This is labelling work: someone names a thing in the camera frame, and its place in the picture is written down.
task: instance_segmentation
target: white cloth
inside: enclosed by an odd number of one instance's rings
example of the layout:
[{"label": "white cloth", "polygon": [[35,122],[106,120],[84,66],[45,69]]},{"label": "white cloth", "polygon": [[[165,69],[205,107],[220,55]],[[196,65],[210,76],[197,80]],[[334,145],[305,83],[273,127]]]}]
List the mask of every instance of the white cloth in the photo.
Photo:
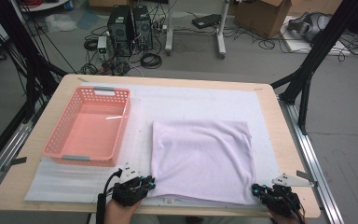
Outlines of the white cloth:
[{"label": "white cloth", "polygon": [[255,165],[244,121],[161,120],[153,124],[149,197],[254,204]]}]

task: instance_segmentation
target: human hand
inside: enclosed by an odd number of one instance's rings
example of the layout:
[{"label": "human hand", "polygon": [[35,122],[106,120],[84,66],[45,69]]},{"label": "human hand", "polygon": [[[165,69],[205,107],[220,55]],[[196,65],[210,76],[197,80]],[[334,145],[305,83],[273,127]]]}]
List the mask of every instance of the human hand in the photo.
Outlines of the human hand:
[{"label": "human hand", "polygon": [[296,217],[284,217],[270,209],[269,212],[272,214],[272,217],[278,224],[300,224],[300,221],[298,221]]},{"label": "human hand", "polygon": [[133,206],[123,206],[115,200],[106,205],[104,224],[129,224],[132,214],[139,207],[141,201]]}]

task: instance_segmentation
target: gray floor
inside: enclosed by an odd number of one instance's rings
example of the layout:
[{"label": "gray floor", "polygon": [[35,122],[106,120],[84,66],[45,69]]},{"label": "gray floor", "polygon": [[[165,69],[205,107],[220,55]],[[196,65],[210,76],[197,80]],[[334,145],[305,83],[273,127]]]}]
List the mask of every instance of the gray floor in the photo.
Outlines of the gray floor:
[{"label": "gray floor", "polygon": [[[57,12],[62,10],[48,10],[46,14]],[[74,21],[80,21],[84,13],[84,9],[76,9],[67,14]],[[177,22],[191,26],[191,19],[185,17]],[[86,55],[83,37],[105,23],[106,19],[100,18],[88,30],[76,29],[49,36],[75,70],[79,70]],[[282,53],[278,46],[261,49],[248,35],[235,40],[226,38],[226,47],[227,57],[220,60],[215,36],[175,33],[172,55],[168,57],[164,51],[160,53],[162,66],[156,70],[140,69],[145,77],[272,83],[296,71],[306,57],[304,54]],[[54,64],[71,71],[50,44],[47,44],[47,50],[51,52],[49,55]],[[139,77],[141,74],[132,69],[128,75]],[[0,132],[24,100],[11,61],[0,61]],[[347,57],[344,62],[339,62],[335,56],[324,60],[312,80],[307,128],[344,221],[358,223],[358,57]],[[0,223],[13,223],[13,220],[15,223],[85,223],[87,215],[0,212]],[[257,221],[268,223],[265,219]],[[310,220],[310,223],[326,222],[324,216]]]}]

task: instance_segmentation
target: lavender towel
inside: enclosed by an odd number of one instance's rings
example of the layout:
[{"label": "lavender towel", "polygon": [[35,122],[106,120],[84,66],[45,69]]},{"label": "lavender towel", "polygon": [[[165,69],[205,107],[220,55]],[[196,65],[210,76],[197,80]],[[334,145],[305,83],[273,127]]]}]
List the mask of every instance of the lavender towel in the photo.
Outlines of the lavender towel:
[{"label": "lavender towel", "polygon": [[155,121],[149,197],[254,204],[251,138],[244,121]]}]

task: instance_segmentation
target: pink plastic basket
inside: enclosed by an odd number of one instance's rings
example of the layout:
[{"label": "pink plastic basket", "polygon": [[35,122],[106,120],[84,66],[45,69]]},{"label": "pink plastic basket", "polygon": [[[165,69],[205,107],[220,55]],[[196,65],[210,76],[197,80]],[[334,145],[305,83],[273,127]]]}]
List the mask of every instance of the pink plastic basket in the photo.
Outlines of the pink plastic basket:
[{"label": "pink plastic basket", "polygon": [[130,90],[78,87],[43,155],[58,163],[115,166],[130,109]]}]

